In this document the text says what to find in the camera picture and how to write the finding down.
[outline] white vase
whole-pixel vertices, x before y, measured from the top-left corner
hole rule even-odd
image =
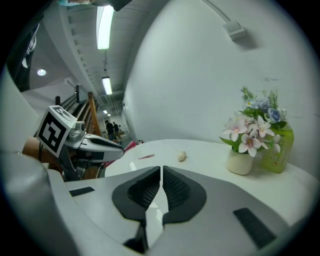
[[[230,149],[225,167],[234,174],[247,175],[251,171],[253,161],[254,158],[249,154],[241,154]]]

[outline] pink flower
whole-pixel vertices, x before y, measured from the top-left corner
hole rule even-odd
[[[254,138],[256,138],[260,143],[261,143],[261,147],[264,147],[266,150],[268,149],[268,146],[265,142],[269,142],[268,140],[266,140],[265,138],[262,138],[258,135],[258,131],[257,130],[253,130],[252,131]]]
[[[244,153],[248,151],[249,155],[253,158],[257,154],[257,149],[261,147],[261,142],[254,137],[255,132],[252,131],[250,135],[243,134],[241,137],[242,143],[239,145],[239,153]]]
[[[257,130],[261,138],[264,138],[267,134],[275,136],[275,133],[271,129],[269,129],[270,127],[271,124],[265,122],[261,115],[258,115],[257,121],[253,124],[250,124],[249,130]]]
[[[228,121],[228,128],[223,131],[224,134],[230,134],[231,140],[235,142],[239,134],[244,134],[248,128],[245,126],[245,120],[240,119],[237,121],[234,121],[232,118],[229,118]]]
[[[247,116],[245,114],[242,114],[238,111],[235,111],[234,112],[234,115],[235,115],[235,120],[238,121],[238,120],[241,120],[241,119],[244,119],[244,126],[246,127],[247,131],[246,133],[250,133],[250,130],[249,130],[249,125],[251,123],[253,123],[255,121],[255,119],[253,117],[250,117],[250,116]]]

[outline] ceiling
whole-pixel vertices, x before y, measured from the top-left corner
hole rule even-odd
[[[155,0],[132,0],[123,9],[114,13],[108,50],[97,49],[97,8],[86,4],[67,8],[69,27],[76,52],[80,57],[81,65],[85,68],[85,72],[104,103],[100,106],[101,110],[107,110],[116,115],[121,114],[128,60],[136,33],[149,13],[153,1]],[[106,95],[104,90],[102,77],[105,76],[110,77],[112,95]]]
[[[39,69],[45,69],[46,75],[37,75]],[[60,57],[44,24],[41,22],[36,33],[36,46],[31,60],[30,89],[55,85],[70,76],[72,76],[71,71]]]

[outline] green bottle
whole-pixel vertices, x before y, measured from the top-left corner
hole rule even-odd
[[[262,166],[269,172],[280,174],[285,169],[294,144],[294,131],[289,124],[281,130],[271,129],[275,134],[280,135],[280,141],[278,142],[280,153],[275,152],[274,148],[266,150],[262,157]]]

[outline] person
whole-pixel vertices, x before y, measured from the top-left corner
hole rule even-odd
[[[119,137],[119,127],[115,122],[113,122],[113,129],[114,129],[114,136],[117,139]]]
[[[110,141],[114,140],[114,126],[108,120],[105,121],[105,128],[108,133],[108,138]]]

